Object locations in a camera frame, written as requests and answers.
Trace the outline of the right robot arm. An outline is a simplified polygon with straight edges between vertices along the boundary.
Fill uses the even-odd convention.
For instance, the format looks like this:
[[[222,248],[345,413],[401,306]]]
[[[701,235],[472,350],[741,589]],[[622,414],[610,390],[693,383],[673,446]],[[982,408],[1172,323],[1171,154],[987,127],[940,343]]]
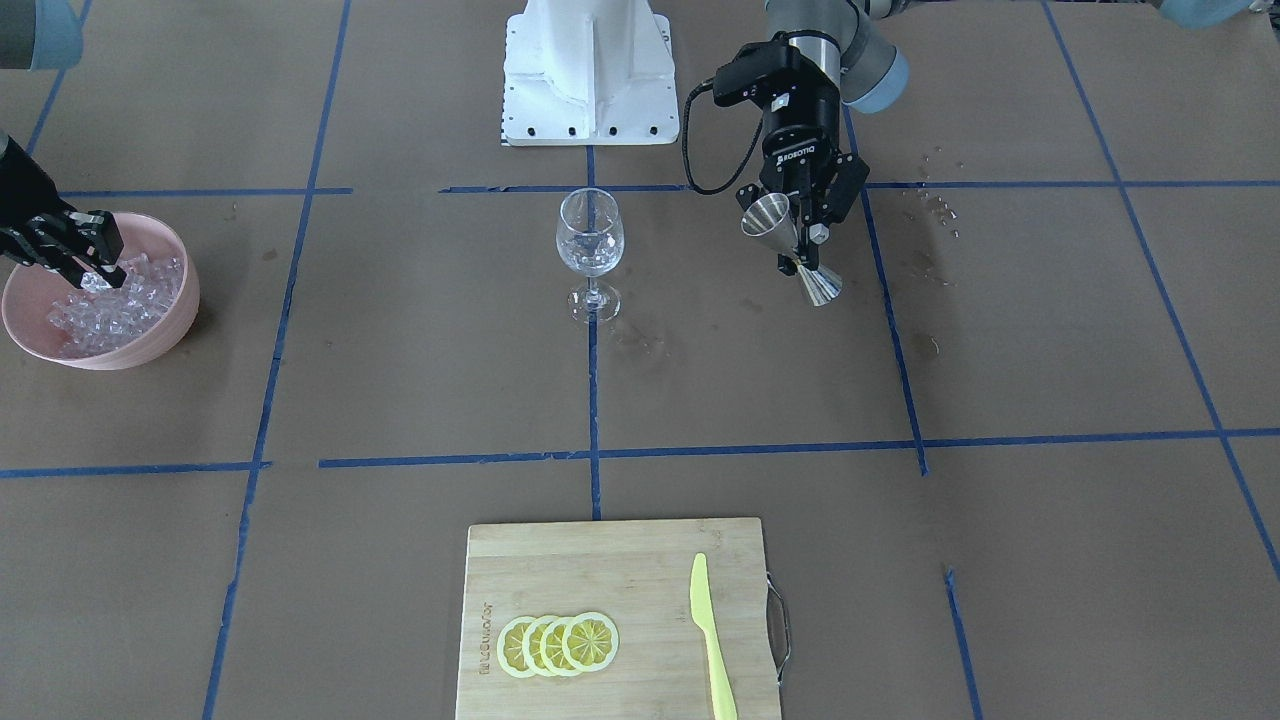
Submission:
[[[5,70],[63,70],[82,58],[78,15],[67,1],[4,1],[1,65]],[[113,288],[125,283],[123,238],[109,211],[81,211],[9,133],[1,140],[3,256],[41,266],[81,288],[92,272]]]

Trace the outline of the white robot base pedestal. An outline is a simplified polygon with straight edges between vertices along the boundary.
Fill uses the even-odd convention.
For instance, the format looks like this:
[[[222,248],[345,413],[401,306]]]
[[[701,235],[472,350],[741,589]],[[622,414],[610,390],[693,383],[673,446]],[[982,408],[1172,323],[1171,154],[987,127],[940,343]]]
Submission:
[[[681,132],[667,17],[648,1],[529,1],[506,22],[506,146],[645,146]]]

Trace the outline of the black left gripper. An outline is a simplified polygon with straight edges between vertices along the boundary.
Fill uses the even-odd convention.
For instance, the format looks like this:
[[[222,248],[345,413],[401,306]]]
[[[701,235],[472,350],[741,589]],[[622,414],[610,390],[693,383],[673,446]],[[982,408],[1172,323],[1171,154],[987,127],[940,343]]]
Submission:
[[[842,100],[836,85],[751,85],[739,101],[762,110],[762,169],[758,182],[737,191],[742,210],[768,193],[792,204],[796,225],[778,225],[778,272],[794,277],[803,266],[805,242],[822,246],[829,227],[847,219],[869,167],[841,149]]]

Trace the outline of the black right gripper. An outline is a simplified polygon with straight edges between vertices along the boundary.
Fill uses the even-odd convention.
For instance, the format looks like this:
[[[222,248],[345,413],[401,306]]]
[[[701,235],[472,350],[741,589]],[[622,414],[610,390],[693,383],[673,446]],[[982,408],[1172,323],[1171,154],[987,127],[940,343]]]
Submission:
[[[24,251],[9,234],[42,214],[61,214],[61,240],[27,240]],[[127,272],[118,263],[123,238],[109,211],[76,211],[59,193],[52,178],[8,133],[1,141],[3,255],[22,265],[40,264],[81,288],[87,273],[119,290]]]

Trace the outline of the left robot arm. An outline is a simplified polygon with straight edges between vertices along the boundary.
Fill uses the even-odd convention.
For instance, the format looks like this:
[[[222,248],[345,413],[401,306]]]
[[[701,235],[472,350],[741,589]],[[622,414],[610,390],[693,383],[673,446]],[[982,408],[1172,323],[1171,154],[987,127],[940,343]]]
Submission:
[[[764,40],[745,44],[704,82],[719,108],[754,105],[754,183],[736,191],[748,234],[769,249],[785,275],[810,275],[870,173],[841,140],[845,110],[883,111],[904,94],[910,65],[876,22],[905,1],[768,1]]]

